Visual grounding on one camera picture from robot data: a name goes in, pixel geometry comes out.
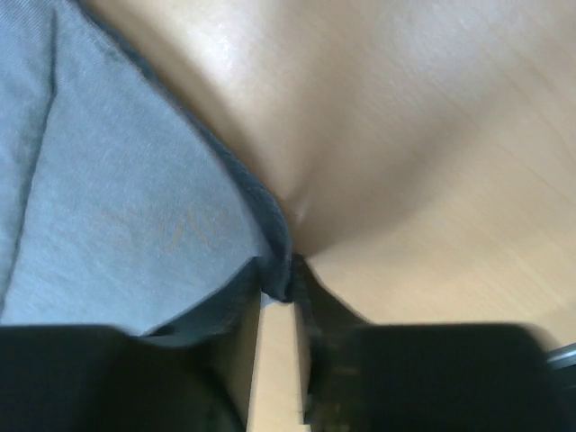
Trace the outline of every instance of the garment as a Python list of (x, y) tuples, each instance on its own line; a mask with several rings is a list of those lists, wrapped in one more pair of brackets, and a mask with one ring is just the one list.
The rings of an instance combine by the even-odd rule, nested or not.
[(253, 257), (284, 300), (274, 199), (118, 34), (77, 1), (4, 0), (0, 40), (0, 323), (142, 334)]

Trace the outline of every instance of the black object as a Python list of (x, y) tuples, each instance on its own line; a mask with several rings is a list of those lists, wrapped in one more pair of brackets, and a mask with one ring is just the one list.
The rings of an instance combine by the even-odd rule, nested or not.
[[(258, 286), (247, 263), (147, 337), (0, 328), (0, 430), (245, 430)], [(326, 291), (301, 256), (289, 288), (304, 421), (314, 432), (569, 430), (571, 348), (547, 358), (528, 330), (511, 325), (374, 326)], [(230, 307), (237, 302), (243, 308)], [(216, 313), (224, 320), (210, 327)]]

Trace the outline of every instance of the folded cloth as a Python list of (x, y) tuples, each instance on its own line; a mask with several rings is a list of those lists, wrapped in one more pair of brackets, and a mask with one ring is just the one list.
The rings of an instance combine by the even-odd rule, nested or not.
[(285, 300), (274, 199), (117, 33), (78, 1), (3, 0), (0, 41), (0, 323), (142, 334), (252, 257)]

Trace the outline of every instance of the light wood surface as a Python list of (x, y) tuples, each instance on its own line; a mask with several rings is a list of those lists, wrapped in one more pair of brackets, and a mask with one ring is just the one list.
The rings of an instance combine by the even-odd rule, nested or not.
[[(364, 315), (576, 341), (576, 2), (92, 3)], [(264, 318), (251, 427), (299, 430), (292, 316)]]

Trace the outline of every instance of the denim fabric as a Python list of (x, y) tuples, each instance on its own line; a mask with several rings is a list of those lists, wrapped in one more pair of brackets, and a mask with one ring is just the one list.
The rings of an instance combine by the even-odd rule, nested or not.
[(142, 334), (252, 257), (285, 300), (273, 198), (93, 18), (72, 0), (0, 2), (0, 322)]

